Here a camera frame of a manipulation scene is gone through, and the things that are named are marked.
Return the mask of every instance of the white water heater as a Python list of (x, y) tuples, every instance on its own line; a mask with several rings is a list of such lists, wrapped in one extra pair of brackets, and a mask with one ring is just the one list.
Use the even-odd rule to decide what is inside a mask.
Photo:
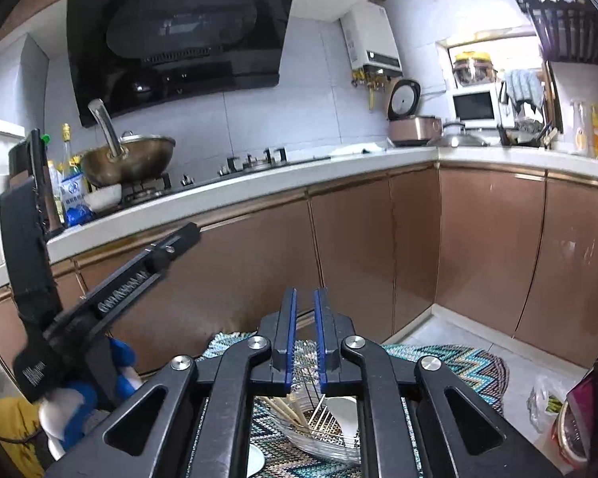
[(341, 18), (341, 25), (352, 70), (363, 69), (389, 77), (403, 75), (397, 43), (383, 7), (358, 3)]

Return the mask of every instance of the baseboard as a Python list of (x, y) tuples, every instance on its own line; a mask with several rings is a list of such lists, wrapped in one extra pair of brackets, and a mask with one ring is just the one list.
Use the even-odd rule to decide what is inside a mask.
[(432, 307), (429, 306), (425, 311), (423, 311), (419, 316), (417, 316), (414, 320), (412, 320), (409, 324), (403, 327), (398, 333), (391, 335), (387, 340), (383, 341), (384, 345), (395, 345), (400, 343), (407, 335), (410, 334), (412, 331), (416, 330), (419, 325), (425, 322), (430, 316), (432, 316)]
[(541, 366), (553, 370), (554, 372), (570, 375), (577, 379), (581, 379), (588, 372), (588, 369), (586, 368), (578, 366), (572, 362), (565, 361), (564, 359), (554, 356), (553, 354), (546, 353), (545, 351), (537, 349), (536, 347), (533, 347), (524, 341), (516, 340), (507, 334), (480, 324), (479, 322), (469, 319), (462, 314), (451, 311), (442, 305), (434, 304), (430, 309), (433, 316), (450, 322), (451, 324), (456, 325), (456, 327), (465, 329), (466, 331), (469, 331), (481, 338), (485, 338), (487, 341), (491, 341), (492, 343), (503, 347), (504, 349), (518, 354), (518, 356), (529, 359), (537, 364), (540, 364)]

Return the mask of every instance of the wok handle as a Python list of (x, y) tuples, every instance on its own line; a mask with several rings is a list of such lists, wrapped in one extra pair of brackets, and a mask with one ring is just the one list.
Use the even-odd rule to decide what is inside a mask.
[(89, 111), (93, 114), (93, 117), (96, 119), (96, 122), (102, 128), (104, 132), (104, 136), (106, 137), (106, 141), (108, 143), (109, 148), (111, 149), (111, 157), (117, 158), (121, 157), (124, 153), (122, 151), (122, 146), (120, 145), (120, 141), (115, 134), (115, 129), (113, 129), (113, 123), (111, 122), (111, 117), (104, 106), (101, 98), (94, 98), (89, 102)]

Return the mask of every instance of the plastic bag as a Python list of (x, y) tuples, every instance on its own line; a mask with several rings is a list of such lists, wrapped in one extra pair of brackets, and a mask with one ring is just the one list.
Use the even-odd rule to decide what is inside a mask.
[(567, 389), (556, 380), (539, 375), (527, 399), (529, 420), (539, 433), (550, 429), (567, 398)]

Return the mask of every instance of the bolt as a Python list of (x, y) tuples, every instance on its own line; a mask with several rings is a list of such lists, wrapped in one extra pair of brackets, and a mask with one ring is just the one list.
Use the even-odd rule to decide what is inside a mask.
[(421, 366), (430, 372), (434, 372), (435, 370), (440, 369), (441, 361), (438, 357), (425, 356), (421, 359)]
[(186, 370), (192, 363), (193, 360), (188, 356), (175, 356), (171, 359), (171, 368), (173, 370)]
[(350, 349), (360, 349), (365, 346), (365, 339), (357, 335), (349, 336), (344, 341)]
[(263, 349), (266, 345), (268, 345), (268, 340), (263, 336), (252, 336), (248, 338), (248, 346), (253, 350)]

